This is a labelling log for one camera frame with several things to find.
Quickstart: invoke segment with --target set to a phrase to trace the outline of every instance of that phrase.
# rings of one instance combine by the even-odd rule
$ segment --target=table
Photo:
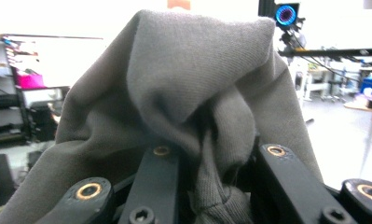
[[[344,104],[344,106],[349,109],[357,109],[357,110],[372,112],[371,108],[368,108],[366,107],[366,105],[357,103],[357,102],[349,102],[349,103]],[[360,169],[360,176],[363,173],[366,158],[368,157],[368,153],[371,148],[371,143],[372,143],[372,118],[371,118],[371,125],[369,126],[368,137],[367,137],[366,144],[365,144],[365,153],[363,156],[362,165]]]

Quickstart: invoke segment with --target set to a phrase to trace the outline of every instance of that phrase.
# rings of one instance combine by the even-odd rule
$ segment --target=metal frame
[[[192,215],[181,215],[189,208],[179,183],[191,182],[181,174],[183,160],[181,148],[150,148],[136,175],[113,187],[100,177],[82,180],[38,223],[191,223]],[[96,183],[102,188],[89,189]],[[280,145],[255,145],[237,187],[250,192],[255,223],[372,223],[372,182],[350,179],[330,189]]]

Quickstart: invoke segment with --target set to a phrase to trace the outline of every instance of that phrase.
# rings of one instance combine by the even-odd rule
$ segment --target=computer screen
[[[72,86],[105,49],[94,37],[4,35],[3,41],[21,89]]]

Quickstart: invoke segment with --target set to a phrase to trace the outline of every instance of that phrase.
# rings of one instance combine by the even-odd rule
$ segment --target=gray cloth
[[[256,130],[265,143],[293,149],[321,179],[294,84],[272,47],[274,27],[268,18],[137,13],[68,93],[55,146],[0,223],[38,220],[81,179],[117,183],[160,138],[191,161],[196,223],[252,223],[248,199],[232,180]]]

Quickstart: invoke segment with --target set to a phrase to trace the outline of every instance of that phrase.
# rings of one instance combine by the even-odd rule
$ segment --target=fabric fold
[[[293,149],[321,179],[294,84],[272,47],[274,28],[269,18],[138,12],[69,91],[55,146],[0,223],[36,222],[83,178],[118,183],[161,139],[190,160],[196,223],[252,222],[248,199],[233,181],[256,131]]]

